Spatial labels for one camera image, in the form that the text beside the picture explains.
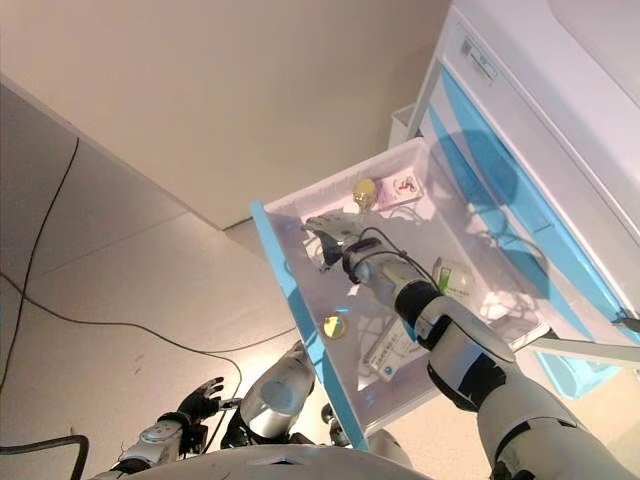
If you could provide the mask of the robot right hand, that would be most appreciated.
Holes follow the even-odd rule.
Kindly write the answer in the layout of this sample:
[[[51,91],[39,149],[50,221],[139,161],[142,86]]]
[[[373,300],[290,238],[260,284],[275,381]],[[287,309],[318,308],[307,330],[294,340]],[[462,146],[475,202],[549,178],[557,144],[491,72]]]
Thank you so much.
[[[359,214],[332,210],[309,217],[301,229],[319,240],[319,270],[325,272],[341,261],[346,249],[357,240],[362,230],[362,222]]]

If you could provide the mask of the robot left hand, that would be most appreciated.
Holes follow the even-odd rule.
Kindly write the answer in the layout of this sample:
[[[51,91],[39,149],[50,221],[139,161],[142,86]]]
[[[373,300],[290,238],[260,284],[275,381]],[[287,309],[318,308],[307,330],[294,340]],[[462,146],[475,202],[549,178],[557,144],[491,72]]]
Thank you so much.
[[[240,406],[240,398],[223,399],[224,378],[215,377],[197,387],[179,404],[177,411],[189,419],[190,424],[200,424],[202,421],[216,415],[219,411],[234,410]]]

